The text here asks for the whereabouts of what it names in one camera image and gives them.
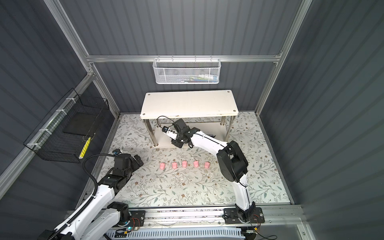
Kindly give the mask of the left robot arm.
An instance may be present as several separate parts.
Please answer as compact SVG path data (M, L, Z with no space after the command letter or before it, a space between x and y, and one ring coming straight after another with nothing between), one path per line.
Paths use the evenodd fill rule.
M109 239L107 231L112 227L131 232L141 226L140 220L131 215L128 204L115 202L114 198L144 163L139 155L123 154L119 150L110 157L115 161L114 166L100 181L86 167L94 156L83 161L82 168L94 184L91 195L53 230L43 231L39 240Z

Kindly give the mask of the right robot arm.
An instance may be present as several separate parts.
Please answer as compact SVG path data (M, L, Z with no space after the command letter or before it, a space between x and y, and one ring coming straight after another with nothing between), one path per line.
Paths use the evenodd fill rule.
M238 143L223 142L198 128L191 129L183 119L174 121L170 127L162 127L162 132L171 138L171 143L177 148L187 144L191 149L197 147L217 157L222 175L233 185L239 220L242 223L250 222L256 204L248 191L249 163Z

